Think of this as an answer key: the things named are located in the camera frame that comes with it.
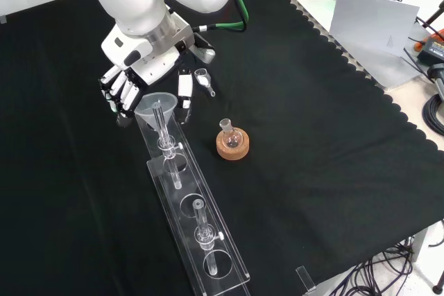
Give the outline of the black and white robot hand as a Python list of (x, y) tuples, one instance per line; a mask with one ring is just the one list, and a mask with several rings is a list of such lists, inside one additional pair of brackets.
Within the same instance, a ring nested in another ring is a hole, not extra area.
[(117, 115), (118, 126), (129, 126), (143, 95), (172, 72), (176, 72), (178, 77), (179, 119), (183, 123), (188, 121), (193, 79), (181, 62), (182, 54), (188, 49), (186, 41), (181, 40), (165, 52), (155, 54), (148, 39), (126, 36), (114, 26), (101, 48), (111, 61), (112, 68), (100, 77), (100, 89), (110, 109)]

